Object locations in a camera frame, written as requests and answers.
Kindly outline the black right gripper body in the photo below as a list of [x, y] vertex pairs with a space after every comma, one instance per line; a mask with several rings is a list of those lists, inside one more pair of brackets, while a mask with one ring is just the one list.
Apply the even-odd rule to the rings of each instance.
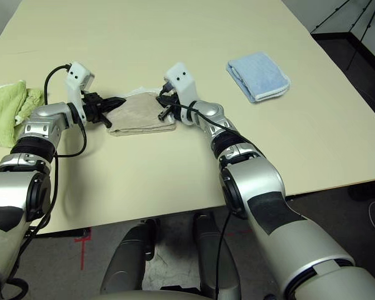
[[168, 116], [172, 116], [175, 120], [179, 120], [179, 104], [172, 102], [161, 103], [163, 110], [158, 114], [157, 118], [164, 121]]

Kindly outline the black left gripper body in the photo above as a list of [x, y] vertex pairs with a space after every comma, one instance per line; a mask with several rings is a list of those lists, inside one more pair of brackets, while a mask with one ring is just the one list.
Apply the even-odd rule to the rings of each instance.
[[96, 92], [84, 93], [82, 96], [86, 120], [90, 123], [103, 123], [107, 128], [112, 126], [112, 122], [104, 115], [111, 109], [111, 102], [103, 99]]

